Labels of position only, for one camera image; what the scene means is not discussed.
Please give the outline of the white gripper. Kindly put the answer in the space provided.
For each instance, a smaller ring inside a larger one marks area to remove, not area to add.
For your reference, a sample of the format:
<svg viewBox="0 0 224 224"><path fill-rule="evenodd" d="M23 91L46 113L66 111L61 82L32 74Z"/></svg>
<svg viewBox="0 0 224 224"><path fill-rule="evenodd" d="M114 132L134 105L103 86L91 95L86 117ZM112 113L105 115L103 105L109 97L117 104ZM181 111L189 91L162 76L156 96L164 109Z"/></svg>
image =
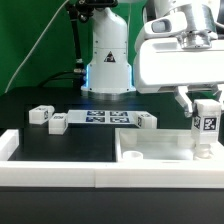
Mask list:
<svg viewBox="0 0 224 224"><path fill-rule="evenodd" d="M140 93L156 93L176 87L175 100L189 118L193 114L187 86L215 84L215 99L224 104L224 40L215 40L210 49L184 50L176 38L149 39L134 60L134 85Z"/></svg>

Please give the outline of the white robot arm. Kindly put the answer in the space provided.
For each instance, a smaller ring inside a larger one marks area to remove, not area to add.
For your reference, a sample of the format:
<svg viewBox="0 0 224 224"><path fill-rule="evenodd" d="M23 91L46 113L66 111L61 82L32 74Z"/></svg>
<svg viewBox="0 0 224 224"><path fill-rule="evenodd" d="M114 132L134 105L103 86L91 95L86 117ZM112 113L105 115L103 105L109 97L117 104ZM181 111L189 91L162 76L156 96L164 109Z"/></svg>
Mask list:
<svg viewBox="0 0 224 224"><path fill-rule="evenodd" d="M147 0L133 64L127 62L126 22L107 0L87 4L94 8L93 57L84 91L99 98L128 91L172 92L190 117L189 91L224 85L224 76L214 72L224 57L224 40L217 32L224 0Z"/></svg>

